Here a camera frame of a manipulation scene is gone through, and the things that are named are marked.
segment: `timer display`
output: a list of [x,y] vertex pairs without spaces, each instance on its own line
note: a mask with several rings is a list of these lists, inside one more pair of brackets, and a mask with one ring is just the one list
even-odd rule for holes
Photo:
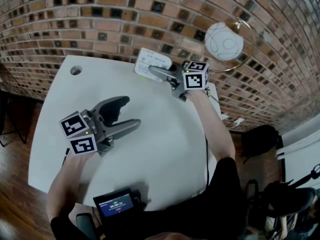
[[99,207],[103,215],[109,217],[133,208],[134,204],[132,203],[130,195],[125,194],[112,200],[99,203]]

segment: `black sleeve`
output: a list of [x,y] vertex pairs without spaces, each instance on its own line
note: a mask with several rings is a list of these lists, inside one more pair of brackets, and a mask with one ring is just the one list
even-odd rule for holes
[[79,228],[73,225],[67,216],[53,218],[50,225],[56,240],[90,240]]
[[230,197],[234,199],[236,195],[242,196],[244,194],[234,159],[226,157],[218,161],[207,190],[222,199]]

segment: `black shirt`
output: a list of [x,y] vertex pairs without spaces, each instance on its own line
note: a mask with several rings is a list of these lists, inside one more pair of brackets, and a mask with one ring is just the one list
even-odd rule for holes
[[[57,240],[88,238],[68,217],[56,217],[51,228]],[[103,225],[106,239],[144,240],[162,232],[175,232],[206,240],[239,239],[247,228],[247,201],[235,161],[217,163],[208,188],[200,195],[160,211],[143,211],[118,228]]]

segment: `human arm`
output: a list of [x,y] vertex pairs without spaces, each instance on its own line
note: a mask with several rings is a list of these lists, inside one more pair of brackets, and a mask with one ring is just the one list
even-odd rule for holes
[[200,117],[209,148],[217,161],[235,159],[235,145],[231,135],[212,106],[208,95],[202,90],[188,91],[186,97],[194,104]]
[[69,153],[62,168],[53,180],[48,192],[46,213],[49,221],[55,217],[68,216],[76,203],[81,174],[93,154]]
[[279,240],[283,240],[288,235],[288,229],[287,229],[287,217],[280,217],[280,223],[281,223],[281,235]]
[[293,219],[293,222],[292,222],[292,225],[291,225],[290,230],[294,230],[294,229],[295,229],[295,226],[296,226],[296,224],[297,224],[297,220],[298,220],[298,213],[296,213],[296,214],[294,215],[294,219]]

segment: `black chair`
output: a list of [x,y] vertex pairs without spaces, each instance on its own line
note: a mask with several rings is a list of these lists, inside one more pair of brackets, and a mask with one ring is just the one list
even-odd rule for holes
[[[9,93],[8,92],[4,92],[2,90],[0,90],[0,136],[1,135],[6,135],[6,134],[14,134],[17,133],[21,139],[21,141],[26,144],[26,140],[22,137],[17,125],[15,124],[13,118],[11,117],[9,111],[8,111],[8,100],[9,100]],[[9,132],[5,132],[3,133],[4,129],[5,129],[5,121],[6,121],[6,114],[9,117],[9,120],[11,121],[14,131],[9,131]],[[2,147],[5,147],[5,145],[1,142],[0,140],[0,144]]]

